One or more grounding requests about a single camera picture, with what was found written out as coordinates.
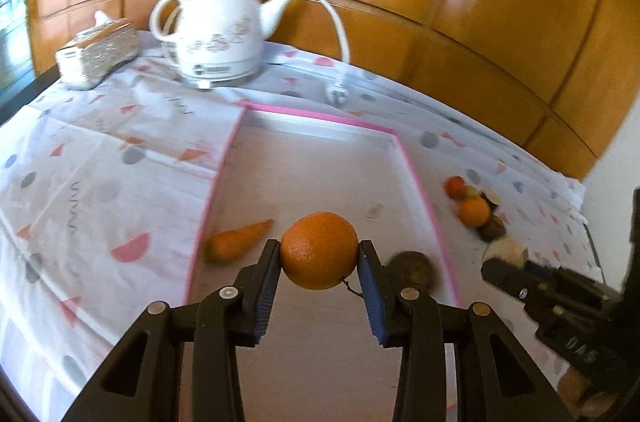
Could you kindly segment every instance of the teapot handle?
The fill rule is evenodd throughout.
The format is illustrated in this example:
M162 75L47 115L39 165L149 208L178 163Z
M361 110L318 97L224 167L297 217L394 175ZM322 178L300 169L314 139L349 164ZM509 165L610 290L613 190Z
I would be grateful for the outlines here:
M171 0L158 0L158 3L154 7L154 10L151 11L151 16L149 17L149 29L158 40L171 41L175 43L177 36L176 33L174 32L173 34L164 34L162 32L162 28L160 27L160 12L162 11L164 5L170 1ZM182 6L187 0L176 1Z

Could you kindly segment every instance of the white wall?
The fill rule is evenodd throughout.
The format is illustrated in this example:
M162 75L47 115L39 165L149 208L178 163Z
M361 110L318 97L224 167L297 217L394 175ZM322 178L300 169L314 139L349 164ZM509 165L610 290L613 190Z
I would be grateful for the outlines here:
M582 214L589 221L607 284L620 289L631 249L633 193L640 187L640 96L584 183Z

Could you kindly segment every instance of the pink tray rim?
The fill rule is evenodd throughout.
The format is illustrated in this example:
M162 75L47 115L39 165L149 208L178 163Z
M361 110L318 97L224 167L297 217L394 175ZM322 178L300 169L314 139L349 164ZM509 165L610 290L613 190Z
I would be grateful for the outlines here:
M251 103L251 102L242 102L241 106L243 108L242 114L238 119L236 128L234 129L231 136L229 136L229 139L225 146L225 150L223 152L222 163L220 164L221 171L222 171L222 168L224 168L224 165L226 164L226 159L229 155L231 146L233 145L233 142L236 140L236 136L238 135L238 130L242 124L242 120L244 119L247 111L279 113L280 115L293 115L296 117L306 117L308 119L316 119L318 121L326 121L328 123L338 123L341 125L356 126L358 128L371 129L374 131L387 133L388 135L393 136L394 143L398 148L398 150L400 151L402 158L404 158L404 162L409 170L412 180L414 181L414 185L416 186L418 193L420 195L420 198L422 200L422 205L424 206L424 209L427 212L427 216L430 218L431 224L433 225L434 232L436 235L436 241L438 242L438 249L440 250L440 256L442 256L442 261L444 262L444 267L446 269L447 275L449 277L449 282L451 284L455 306L458 306L458 307L461 306L460 290L458 289L458 283L455 280L455 277L454 277L455 275L453 273L452 266L450 264L449 258L447 257L447 252L448 252L447 245L445 244L444 237L442 236L440 223L436 219L435 213L433 211L433 206L431 205L431 201L429 200L429 197L426 191L422 187L422 182L418 178L418 174L415 171L414 163L409 157L409 154L406 148L402 144L400 137L398 136L398 134L394 129L385 128L385 126L375 125L373 123L367 123L366 121L361 121L359 119L351 119L350 117L339 117L338 115L331 115L329 113L309 112L308 110L277 107L273 105L263 105L263 104ZM218 177L219 176L216 176L216 179L211 184L211 189L209 191L209 198L207 200L207 207L203 214L203 218L200 220L200 226L198 228L198 236L196 237L196 239L198 240L198 244L196 246L196 249L193 252L193 255L191 256L190 273L189 273L187 288L184 294L184 303L187 303L191 293L191 286L193 285L193 277L195 272L195 264L199 255L198 249L202 245L202 237L204 234L204 228L206 225L207 217L209 216L211 205L213 203L213 200L215 199Z

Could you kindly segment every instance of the carrot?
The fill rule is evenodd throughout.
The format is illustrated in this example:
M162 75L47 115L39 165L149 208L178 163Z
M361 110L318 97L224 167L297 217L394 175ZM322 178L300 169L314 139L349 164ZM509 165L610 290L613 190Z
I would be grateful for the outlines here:
M268 219L212 235L205 251L205 259L214 263L231 263L242 258L260 242L272 225L273 219Z

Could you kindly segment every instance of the teapot base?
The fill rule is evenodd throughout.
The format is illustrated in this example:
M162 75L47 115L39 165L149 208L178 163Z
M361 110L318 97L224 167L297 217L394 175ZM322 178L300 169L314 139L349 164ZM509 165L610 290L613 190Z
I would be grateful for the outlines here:
M224 64L202 63L181 68L182 82L192 88L208 90L220 86L239 86L261 72L262 56Z

